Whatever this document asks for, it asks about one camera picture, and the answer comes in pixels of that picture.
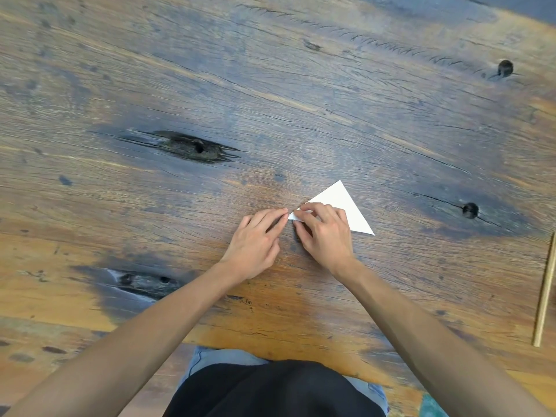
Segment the person's right hand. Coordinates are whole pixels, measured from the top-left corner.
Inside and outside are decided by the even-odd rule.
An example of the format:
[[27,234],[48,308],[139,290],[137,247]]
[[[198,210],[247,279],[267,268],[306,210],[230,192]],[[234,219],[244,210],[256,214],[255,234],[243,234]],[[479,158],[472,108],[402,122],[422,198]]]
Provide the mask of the person's right hand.
[[351,230],[346,213],[329,204],[305,203],[294,211],[297,221],[312,229],[314,243],[304,249],[337,280],[353,280],[363,269],[354,256]]

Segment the person's left hand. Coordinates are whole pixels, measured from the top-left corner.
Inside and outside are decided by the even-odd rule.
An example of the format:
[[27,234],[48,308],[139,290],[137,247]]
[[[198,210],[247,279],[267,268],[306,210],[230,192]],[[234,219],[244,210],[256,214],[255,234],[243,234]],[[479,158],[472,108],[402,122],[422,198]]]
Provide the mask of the person's left hand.
[[286,208],[273,210],[267,218],[254,227],[249,226],[253,215],[244,216],[233,234],[230,244],[219,264],[236,282],[252,279],[270,268],[280,251],[279,237],[270,242],[266,231],[270,224],[285,212]]

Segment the white paper triangle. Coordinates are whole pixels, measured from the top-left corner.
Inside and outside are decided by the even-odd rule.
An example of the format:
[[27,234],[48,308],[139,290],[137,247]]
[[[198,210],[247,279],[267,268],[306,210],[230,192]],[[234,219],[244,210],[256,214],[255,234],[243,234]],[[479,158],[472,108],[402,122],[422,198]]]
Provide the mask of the white paper triangle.
[[308,202],[329,204],[334,208],[344,210],[352,232],[375,236],[374,231],[356,206],[341,180],[336,181]]

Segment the person's right forearm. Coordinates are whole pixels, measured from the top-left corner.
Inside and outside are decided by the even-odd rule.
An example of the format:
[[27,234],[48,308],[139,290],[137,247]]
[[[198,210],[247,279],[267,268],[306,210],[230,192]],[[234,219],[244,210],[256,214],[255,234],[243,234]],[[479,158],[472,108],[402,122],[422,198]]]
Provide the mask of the person's right forearm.
[[449,417],[553,417],[530,392],[354,257],[330,272]]

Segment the person's left forearm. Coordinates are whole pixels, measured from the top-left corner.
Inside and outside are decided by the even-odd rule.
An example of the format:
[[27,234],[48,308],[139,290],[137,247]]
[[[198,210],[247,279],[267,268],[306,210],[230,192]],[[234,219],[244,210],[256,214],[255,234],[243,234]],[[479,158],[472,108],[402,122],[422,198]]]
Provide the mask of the person's left forearm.
[[249,278],[218,262],[61,366],[4,417],[118,417],[206,311]]

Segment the person's black shirt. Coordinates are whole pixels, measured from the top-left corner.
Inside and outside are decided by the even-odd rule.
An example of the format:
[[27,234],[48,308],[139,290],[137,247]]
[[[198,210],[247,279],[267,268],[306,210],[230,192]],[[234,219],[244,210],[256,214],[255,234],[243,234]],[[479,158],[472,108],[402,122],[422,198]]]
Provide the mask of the person's black shirt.
[[185,379],[163,417],[386,417],[338,372],[312,361],[212,364]]

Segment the teal object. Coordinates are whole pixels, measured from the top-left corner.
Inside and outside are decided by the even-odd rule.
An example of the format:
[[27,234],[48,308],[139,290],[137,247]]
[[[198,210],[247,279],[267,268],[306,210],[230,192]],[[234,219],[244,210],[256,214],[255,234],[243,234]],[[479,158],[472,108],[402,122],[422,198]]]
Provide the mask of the teal object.
[[429,394],[423,394],[419,408],[419,417],[449,417],[448,414]]

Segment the thin wooden stick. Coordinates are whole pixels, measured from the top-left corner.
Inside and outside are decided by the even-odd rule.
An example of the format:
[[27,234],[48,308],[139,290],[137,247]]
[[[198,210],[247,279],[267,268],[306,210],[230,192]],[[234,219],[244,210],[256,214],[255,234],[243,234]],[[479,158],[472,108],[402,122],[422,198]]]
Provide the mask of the thin wooden stick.
[[537,313],[534,322],[532,345],[539,348],[542,343],[544,326],[546,323],[546,313],[550,300],[552,281],[556,272],[556,231],[553,232],[550,248],[546,259],[546,267],[543,274],[542,287],[540,289]]

